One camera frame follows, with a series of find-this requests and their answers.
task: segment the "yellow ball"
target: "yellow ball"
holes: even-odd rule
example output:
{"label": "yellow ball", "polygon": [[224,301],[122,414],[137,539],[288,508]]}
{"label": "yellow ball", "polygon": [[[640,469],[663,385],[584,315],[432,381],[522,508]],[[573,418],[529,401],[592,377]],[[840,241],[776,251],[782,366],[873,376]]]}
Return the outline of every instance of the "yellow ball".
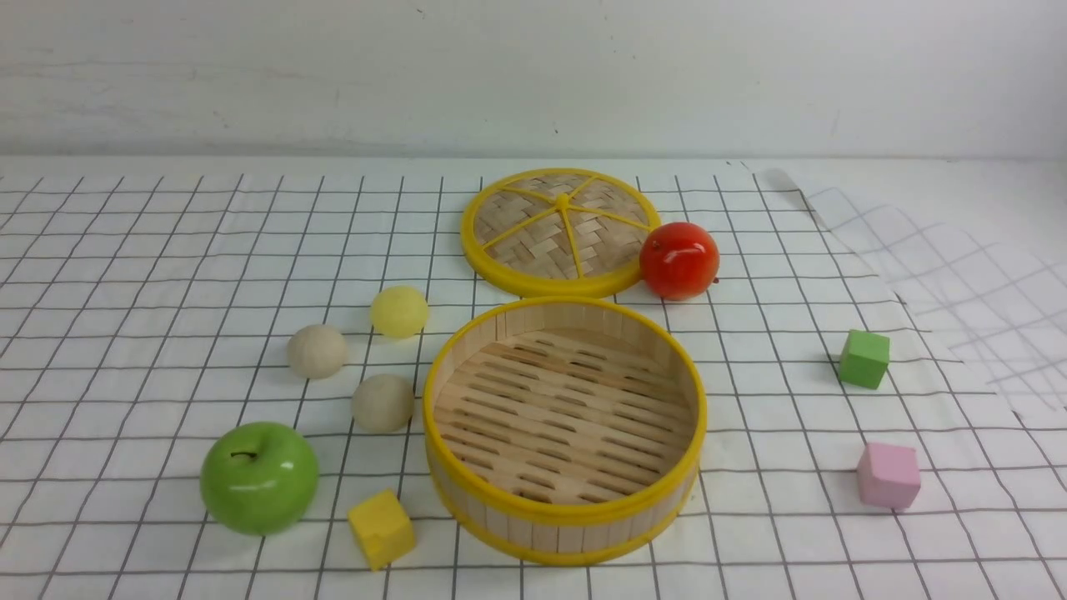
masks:
{"label": "yellow ball", "polygon": [[426,327],[429,317],[423,293],[407,285],[383,289],[370,303],[370,325],[388,337],[411,337]]}

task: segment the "green cube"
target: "green cube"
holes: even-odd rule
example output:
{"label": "green cube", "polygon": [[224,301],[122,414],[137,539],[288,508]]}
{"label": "green cube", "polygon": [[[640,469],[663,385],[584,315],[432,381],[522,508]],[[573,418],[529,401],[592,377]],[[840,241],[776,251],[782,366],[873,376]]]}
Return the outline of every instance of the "green cube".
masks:
{"label": "green cube", "polygon": [[841,351],[838,377],[845,383],[877,390],[889,368],[889,337],[854,329]]}

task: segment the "green apple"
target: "green apple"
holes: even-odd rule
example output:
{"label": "green apple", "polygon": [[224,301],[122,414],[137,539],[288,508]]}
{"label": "green apple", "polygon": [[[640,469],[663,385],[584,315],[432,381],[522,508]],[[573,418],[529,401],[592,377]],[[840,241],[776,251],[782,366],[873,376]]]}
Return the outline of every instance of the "green apple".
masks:
{"label": "green apple", "polygon": [[300,520],[315,498],[319,462],[300,433],[281,423],[248,423],[208,451],[201,498],[223,525],[249,535],[280,532]]}

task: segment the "pink cube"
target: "pink cube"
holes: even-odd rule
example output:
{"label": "pink cube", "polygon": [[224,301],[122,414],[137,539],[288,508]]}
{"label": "pink cube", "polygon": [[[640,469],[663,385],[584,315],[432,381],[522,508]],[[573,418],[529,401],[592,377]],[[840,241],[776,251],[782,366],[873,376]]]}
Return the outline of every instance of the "pink cube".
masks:
{"label": "pink cube", "polygon": [[921,485],[915,448],[871,442],[856,468],[860,500],[885,508],[907,508]]}

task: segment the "bamboo steamer lid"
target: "bamboo steamer lid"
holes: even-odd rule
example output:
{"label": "bamboo steamer lid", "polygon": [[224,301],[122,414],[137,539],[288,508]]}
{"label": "bamboo steamer lid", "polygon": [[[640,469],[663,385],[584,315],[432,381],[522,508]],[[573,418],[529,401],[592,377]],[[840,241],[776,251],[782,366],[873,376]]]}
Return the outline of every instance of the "bamboo steamer lid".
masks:
{"label": "bamboo steamer lid", "polygon": [[474,270],[521,297],[602,298],[640,280],[638,254],[659,226],[632,186],[594,171],[544,169],[482,190],[460,238]]}

